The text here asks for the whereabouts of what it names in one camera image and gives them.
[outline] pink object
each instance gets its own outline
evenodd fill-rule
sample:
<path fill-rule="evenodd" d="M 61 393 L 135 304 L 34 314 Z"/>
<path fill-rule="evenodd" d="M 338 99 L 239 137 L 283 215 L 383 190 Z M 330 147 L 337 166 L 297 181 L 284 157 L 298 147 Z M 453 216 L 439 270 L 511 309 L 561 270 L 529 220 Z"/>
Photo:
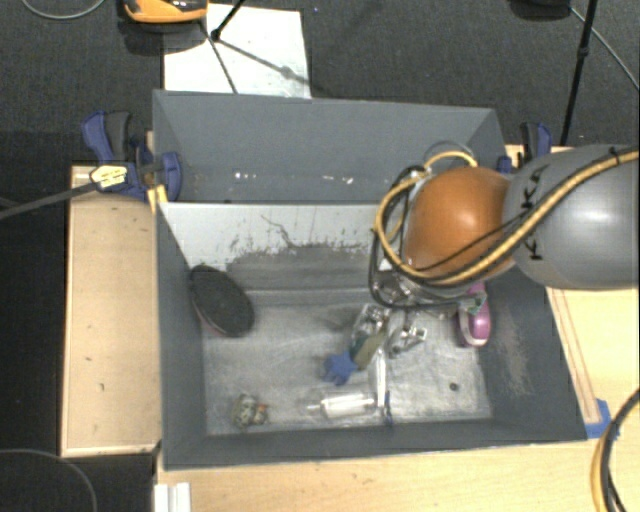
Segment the pink object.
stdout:
<path fill-rule="evenodd" d="M 484 292 L 484 283 L 476 283 L 469 288 L 469 294 Z M 464 339 L 464 344 L 470 347 L 482 347 L 489 341 L 491 335 L 491 314 L 489 312 L 489 302 L 484 301 L 480 310 L 471 315 L 463 309 L 458 310 L 460 331 Z"/>

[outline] bin floor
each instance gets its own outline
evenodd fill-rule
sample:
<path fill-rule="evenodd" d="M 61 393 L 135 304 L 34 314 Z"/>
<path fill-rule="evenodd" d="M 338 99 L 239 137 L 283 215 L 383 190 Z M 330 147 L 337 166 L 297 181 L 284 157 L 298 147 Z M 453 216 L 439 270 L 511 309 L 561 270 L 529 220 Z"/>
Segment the bin floor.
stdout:
<path fill-rule="evenodd" d="M 241 393 L 269 406 L 269 422 L 251 432 L 379 425 L 377 414 L 326 420 L 308 414 L 312 390 L 339 390 L 322 381 L 322 363 L 343 352 L 355 319 L 367 302 L 256 308 L 256 325 L 243 338 L 203 336 L 209 435 L 237 434 L 231 411 Z M 395 422 L 434 422 L 491 417 L 475 349 L 456 341 L 454 319 L 423 314 L 429 339 L 389 361 L 389 389 Z M 356 372 L 347 386 L 364 391 L 368 372 Z"/>

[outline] black stand leg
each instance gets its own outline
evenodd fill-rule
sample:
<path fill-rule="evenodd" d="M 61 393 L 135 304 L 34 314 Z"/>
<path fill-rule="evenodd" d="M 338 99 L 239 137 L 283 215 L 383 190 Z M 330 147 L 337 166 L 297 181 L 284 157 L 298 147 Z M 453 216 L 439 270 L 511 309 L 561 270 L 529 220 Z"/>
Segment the black stand leg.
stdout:
<path fill-rule="evenodd" d="M 587 55 L 589 55 L 589 38 L 591 37 L 591 27 L 593 26 L 593 19 L 596 17 L 597 5 L 598 0 L 589 0 L 584 28 L 582 30 L 582 38 L 580 39 L 580 46 L 578 48 L 578 60 L 576 61 L 576 69 L 573 73 L 571 94 L 569 95 L 569 103 L 567 104 L 567 111 L 564 115 L 564 126 L 562 127 L 562 136 L 560 137 L 561 146 L 567 145 L 569 128 L 571 127 L 571 119 L 573 117 L 573 109 L 576 106 L 578 87 L 580 86 L 580 78 L 582 77 L 582 67 L 584 66 L 584 60 L 587 58 Z"/>
<path fill-rule="evenodd" d="M 220 40 L 220 36 L 222 35 L 222 31 L 224 30 L 224 27 L 226 27 L 227 23 L 231 21 L 231 18 L 233 18 L 236 15 L 236 13 L 238 12 L 238 9 L 242 7 L 242 4 L 245 3 L 245 1 L 246 0 L 238 0 L 236 4 L 233 6 L 233 8 L 229 11 L 229 14 L 227 14 L 227 17 L 222 20 L 222 23 L 220 23 L 220 26 L 218 26 L 218 28 L 211 31 L 211 39 L 213 41 Z"/>

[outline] wooden table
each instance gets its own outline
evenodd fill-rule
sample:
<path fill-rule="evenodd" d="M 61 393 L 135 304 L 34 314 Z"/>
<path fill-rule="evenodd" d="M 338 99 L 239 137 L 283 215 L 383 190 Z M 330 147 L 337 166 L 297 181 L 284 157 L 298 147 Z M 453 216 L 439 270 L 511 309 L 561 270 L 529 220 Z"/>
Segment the wooden table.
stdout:
<path fill-rule="evenodd" d="M 74 169 L 74 183 L 86 182 Z M 161 437 L 153 307 L 152 216 L 121 196 L 74 199 L 61 453 L 149 452 Z M 583 413 L 593 396 L 615 413 L 638 387 L 638 293 L 559 292 L 550 299 Z M 640 421 L 629 419 L 612 471 L 640 510 Z M 595 441 L 392 458 L 164 472 L 189 482 L 194 512 L 593 510 Z"/>

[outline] black oval object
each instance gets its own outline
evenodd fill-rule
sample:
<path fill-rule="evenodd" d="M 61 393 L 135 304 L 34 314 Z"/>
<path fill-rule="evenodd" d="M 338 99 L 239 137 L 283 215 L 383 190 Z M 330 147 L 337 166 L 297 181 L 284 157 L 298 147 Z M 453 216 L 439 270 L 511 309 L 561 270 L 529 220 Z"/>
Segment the black oval object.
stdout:
<path fill-rule="evenodd" d="M 208 265 L 193 267 L 189 288 L 198 315 L 213 331 L 242 336 L 253 327 L 251 301 L 226 272 Z"/>

